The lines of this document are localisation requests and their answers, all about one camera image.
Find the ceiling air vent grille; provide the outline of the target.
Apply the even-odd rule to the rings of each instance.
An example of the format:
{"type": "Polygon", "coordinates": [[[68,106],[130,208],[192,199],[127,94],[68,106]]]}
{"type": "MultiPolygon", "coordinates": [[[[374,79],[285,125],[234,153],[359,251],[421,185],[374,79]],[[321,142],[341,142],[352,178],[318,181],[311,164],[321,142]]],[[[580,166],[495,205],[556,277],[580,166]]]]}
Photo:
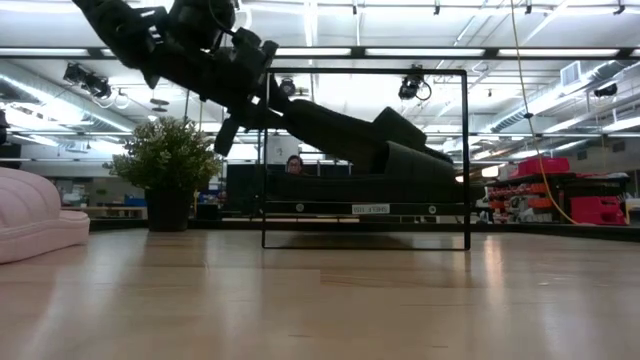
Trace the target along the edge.
{"type": "Polygon", "coordinates": [[[582,62],[574,61],[560,70],[560,81],[563,88],[576,87],[582,83],[582,62]]]}

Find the black partition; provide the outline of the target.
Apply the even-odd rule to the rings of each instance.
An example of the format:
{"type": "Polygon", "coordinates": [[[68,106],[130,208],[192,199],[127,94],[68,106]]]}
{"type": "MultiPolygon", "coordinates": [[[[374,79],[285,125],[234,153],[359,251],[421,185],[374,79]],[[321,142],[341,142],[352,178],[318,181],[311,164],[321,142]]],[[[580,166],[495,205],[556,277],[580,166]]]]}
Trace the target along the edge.
{"type": "MultiPolygon", "coordinates": [[[[226,203],[227,212],[235,212],[246,217],[255,212],[256,200],[262,187],[262,165],[238,163],[226,165],[226,203]]],[[[347,177],[350,165],[346,163],[311,163],[303,166],[303,172],[310,176],[347,177]]]]}

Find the silver air duct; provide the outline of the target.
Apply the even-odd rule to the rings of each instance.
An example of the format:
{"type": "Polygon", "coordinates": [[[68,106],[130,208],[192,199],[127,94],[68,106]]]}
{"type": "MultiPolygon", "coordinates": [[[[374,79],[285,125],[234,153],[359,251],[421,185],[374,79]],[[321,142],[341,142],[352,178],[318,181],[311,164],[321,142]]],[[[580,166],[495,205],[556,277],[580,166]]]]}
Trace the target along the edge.
{"type": "Polygon", "coordinates": [[[0,60],[0,80],[5,80],[10,85],[42,100],[46,107],[52,104],[59,110],[82,111],[125,132],[131,131],[136,126],[134,122],[120,114],[75,94],[70,87],[54,84],[6,60],[0,60]]]}

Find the rack with orange bins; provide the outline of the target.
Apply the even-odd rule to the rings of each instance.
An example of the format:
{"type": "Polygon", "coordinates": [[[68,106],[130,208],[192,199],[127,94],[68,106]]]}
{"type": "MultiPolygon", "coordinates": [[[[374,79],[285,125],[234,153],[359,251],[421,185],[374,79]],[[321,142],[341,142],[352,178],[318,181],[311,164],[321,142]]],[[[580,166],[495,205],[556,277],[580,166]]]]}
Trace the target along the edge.
{"type": "Polygon", "coordinates": [[[571,217],[570,199],[585,196],[615,196],[626,217],[625,173],[532,175],[498,181],[486,187],[492,219],[499,223],[580,224],[571,217]]]}

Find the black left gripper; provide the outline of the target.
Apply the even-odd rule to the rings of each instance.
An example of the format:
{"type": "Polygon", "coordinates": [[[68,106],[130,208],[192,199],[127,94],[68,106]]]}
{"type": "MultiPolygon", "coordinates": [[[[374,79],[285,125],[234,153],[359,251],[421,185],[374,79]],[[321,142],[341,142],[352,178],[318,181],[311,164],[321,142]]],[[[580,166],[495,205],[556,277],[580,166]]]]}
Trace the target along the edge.
{"type": "MultiPolygon", "coordinates": [[[[152,51],[149,68],[199,95],[203,101],[212,101],[225,107],[230,118],[223,122],[216,136],[214,151],[228,155],[238,132],[242,117],[246,115],[250,96],[255,93],[263,74],[254,76],[231,61],[232,48],[214,53],[184,50],[163,45],[152,51]]],[[[291,100],[269,74],[249,104],[250,125],[283,125],[284,118],[300,103],[291,100]]]]}

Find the black slide sandal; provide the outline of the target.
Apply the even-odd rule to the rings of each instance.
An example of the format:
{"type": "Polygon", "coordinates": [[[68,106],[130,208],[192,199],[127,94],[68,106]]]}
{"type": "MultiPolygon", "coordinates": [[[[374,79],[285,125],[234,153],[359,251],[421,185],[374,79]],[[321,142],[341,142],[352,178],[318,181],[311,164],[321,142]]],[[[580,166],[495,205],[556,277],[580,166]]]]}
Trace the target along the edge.
{"type": "Polygon", "coordinates": [[[387,142],[373,157],[369,174],[311,176],[270,172],[274,200],[378,203],[462,203],[464,185],[446,155],[387,142]]]}
{"type": "Polygon", "coordinates": [[[369,174],[410,158],[424,165],[451,166],[451,158],[426,146],[426,135],[391,107],[371,122],[332,111],[308,100],[288,102],[277,127],[295,138],[369,174]]]}

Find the wooden shelf with black frame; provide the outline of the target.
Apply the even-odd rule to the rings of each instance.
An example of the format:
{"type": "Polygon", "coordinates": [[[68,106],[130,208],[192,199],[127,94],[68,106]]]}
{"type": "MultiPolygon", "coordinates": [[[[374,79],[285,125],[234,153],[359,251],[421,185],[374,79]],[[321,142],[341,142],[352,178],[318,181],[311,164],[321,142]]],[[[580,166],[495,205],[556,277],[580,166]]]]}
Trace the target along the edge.
{"type": "Polygon", "coordinates": [[[353,215],[353,216],[418,216],[460,215],[465,221],[463,248],[471,247],[471,185],[468,179],[457,181],[464,185],[465,200],[462,203],[378,203],[378,202],[319,202],[305,200],[274,200],[267,194],[267,175],[263,175],[260,210],[264,216],[279,215],[353,215]]]}

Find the flat red storage bin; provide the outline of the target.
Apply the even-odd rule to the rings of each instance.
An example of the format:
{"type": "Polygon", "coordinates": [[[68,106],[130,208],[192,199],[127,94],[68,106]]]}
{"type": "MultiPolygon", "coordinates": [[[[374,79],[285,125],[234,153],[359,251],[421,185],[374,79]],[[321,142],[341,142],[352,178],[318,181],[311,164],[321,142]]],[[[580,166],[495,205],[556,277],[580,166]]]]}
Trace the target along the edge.
{"type": "Polygon", "coordinates": [[[567,158],[558,157],[530,157],[518,162],[512,171],[509,172],[509,178],[520,178],[538,174],[562,174],[570,171],[570,164],[567,158]]]}

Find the white board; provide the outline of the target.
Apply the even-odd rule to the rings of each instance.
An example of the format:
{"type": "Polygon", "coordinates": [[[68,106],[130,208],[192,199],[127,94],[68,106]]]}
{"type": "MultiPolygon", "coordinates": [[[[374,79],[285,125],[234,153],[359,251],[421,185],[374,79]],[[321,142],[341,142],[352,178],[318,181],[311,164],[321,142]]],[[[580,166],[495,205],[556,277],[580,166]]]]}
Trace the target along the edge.
{"type": "Polygon", "coordinates": [[[293,136],[273,135],[268,140],[270,164],[285,165],[292,155],[299,154],[300,141],[293,136]]]}

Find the pink slide sandal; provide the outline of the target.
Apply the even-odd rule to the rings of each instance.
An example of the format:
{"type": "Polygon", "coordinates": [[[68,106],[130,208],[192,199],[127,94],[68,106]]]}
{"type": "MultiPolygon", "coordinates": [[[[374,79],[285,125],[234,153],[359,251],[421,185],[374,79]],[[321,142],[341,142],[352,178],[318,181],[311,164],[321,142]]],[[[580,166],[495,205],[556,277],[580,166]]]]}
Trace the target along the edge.
{"type": "Polygon", "coordinates": [[[64,210],[44,177],[0,167],[0,264],[88,242],[90,218],[64,210]]]}

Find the potted artificial green plant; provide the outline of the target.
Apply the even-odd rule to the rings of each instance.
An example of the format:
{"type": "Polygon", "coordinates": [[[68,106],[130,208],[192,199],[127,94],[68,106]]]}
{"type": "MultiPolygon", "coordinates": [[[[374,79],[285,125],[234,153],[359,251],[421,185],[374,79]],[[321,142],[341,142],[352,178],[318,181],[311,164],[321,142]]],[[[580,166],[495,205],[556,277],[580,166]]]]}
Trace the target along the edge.
{"type": "Polygon", "coordinates": [[[194,121],[161,117],[136,127],[103,167],[144,190],[150,231],[182,232],[194,194],[221,171],[212,146],[194,121]]]}

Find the tall red storage bin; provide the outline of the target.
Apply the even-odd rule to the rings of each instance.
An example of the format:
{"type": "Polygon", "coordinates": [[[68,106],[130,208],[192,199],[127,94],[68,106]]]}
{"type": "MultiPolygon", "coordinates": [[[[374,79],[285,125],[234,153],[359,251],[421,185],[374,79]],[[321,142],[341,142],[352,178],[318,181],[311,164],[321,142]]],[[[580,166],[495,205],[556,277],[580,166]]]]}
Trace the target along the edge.
{"type": "Polygon", "coordinates": [[[625,225],[621,202],[615,196],[585,196],[570,199],[571,217],[577,223],[625,225]]]}

